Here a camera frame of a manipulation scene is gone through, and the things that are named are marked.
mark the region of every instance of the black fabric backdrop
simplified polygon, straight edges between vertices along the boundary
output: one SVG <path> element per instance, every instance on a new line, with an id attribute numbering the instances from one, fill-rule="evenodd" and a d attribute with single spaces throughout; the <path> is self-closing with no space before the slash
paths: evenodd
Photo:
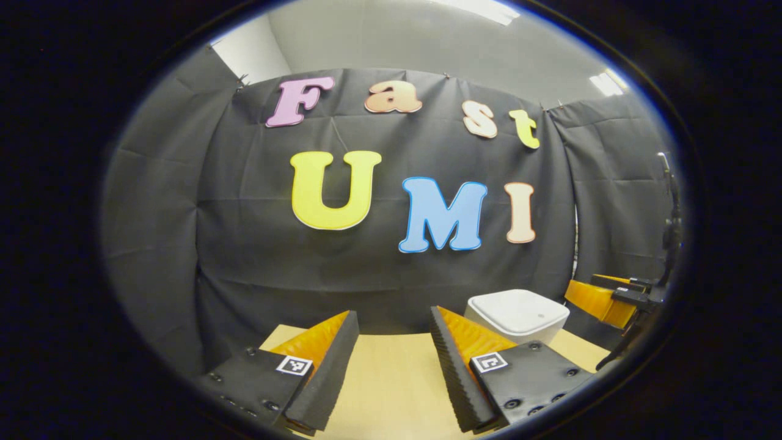
<path id="1" fill-rule="evenodd" d="M 264 126 L 276 107 L 280 82 L 322 76 L 334 77 L 335 87 L 321 93 L 314 109 L 300 110 L 305 114 L 301 124 Z M 413 114 L 367 112 L 369 87 L 388 80 L 414 84 L 423 108 Z M 662 229 L 657 220 L 644 220 L 669 212 L 659 208 L 662 183 L 644 180 L 654 174 L 651 167 L 658 162 L 649 155 L 658 144 L 644 143 L 649 150 L 635 156 L 634 168 L 625 163 L 628 154 L 635 154 L 626 143 L 603 150 L 611 139 L 636 139 L 651 123 L 613 118 L 613 132 L 605 139 L 571 129 L 604 119 L 594 115 L 613 111 L 615 99 L 547 112 L 457 78 L 377 69 L 296 74 L 235 90 L 236 78 L 219 58 L 199 52 L 164 78 L 140 107 L 106 178 L 102 234 L 109 275 L 142 336 L 183 373 L 200 373 L 232 352 L 259 344 L 278 324 L 312 326 L 346 309 L 358 311 L 362 333 L 394 334 L 424 332 L 430 305 L 462 313 L 467 299 L 477 294 L 525 288 L 562 301 L 572 273 L 574 190 L 580 236 L 608 231 L 592 241 L 581 239 L 576 278 L 588 279 L 590 271 L 658 276 L 654 267 L 662 249 L 655 247 Z M 461 110 L 466 99 L 492 109 L 496 138 L 466 130 Z M 517 109 L 537 121 L 538 150 L 518 139 L 508 117 Z M 333 207 L 344 205 L 349 196 L 344 153 L 382 155 L 374 171 L 371 210 L 359 225 L 323 231 L 294 216 L 289 161 L 296 153 L 316 150 L 334 155 L 323 191 L 325 203 Z M 609 175 L 639 178 L 645 193 L 633 192 L 635 186 L 626 193 L 617 190 L 618 195 L 608 196 L 626 197 L 614 204 L 602 199 L 603 186 L 580 183 L 615 169 L 636 170 Z M 487 186 L 480 248 L 399 252 L 410 207 L 402 181 L 415 176 L 435 179 L 447 203 L 464 182 Z M 536 239 L 531 243 L 505 238 L 511 222 L 503 189 L 508 182 L 535 188 Z M 647 205 L 644 194 L 652 193 L 660 196 Z M 638 244 L 651 262 L 635 258 L 632 265 L 622 265 L 624 252 L 643 253 L 627 243 Z M 588 338 L 599 328 L 596 320 L 573 321 L 569 329 Z"/>

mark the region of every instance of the white container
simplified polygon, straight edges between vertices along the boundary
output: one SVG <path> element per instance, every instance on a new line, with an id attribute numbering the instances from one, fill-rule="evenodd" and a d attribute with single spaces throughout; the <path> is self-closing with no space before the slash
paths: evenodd
<path id="1" fill-rule="evenodd" d="M 529 290 L 479 295 L 467 301 L 465 318 L 518 344 L 551 343 L 570 315 L 567 307 Z"/>

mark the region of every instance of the blue letter m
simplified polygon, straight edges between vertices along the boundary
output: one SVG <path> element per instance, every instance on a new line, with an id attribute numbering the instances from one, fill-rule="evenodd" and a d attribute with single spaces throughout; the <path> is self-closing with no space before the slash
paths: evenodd
<path id="1" fill-rule="evenodd" d="M 477 182 L 465 182 L 459 188 L 449 207 L 437 182 L 427 177 L 411 177 L 402 182 L 410 194 L 410 220 L 407 223 L 407 238 L 399 243 L 399 250 L 405 253 L 423 252 L 429 249 L 424 238 L 424 228 L 437 249 L 443 249 L 445 242 L 456 228 L 456 236 L 450 241 L 455 251 L 469 251 L 481 246 L 478 227 L 481 218 L 481 203 L 486 195 L 486 186 Z"/>

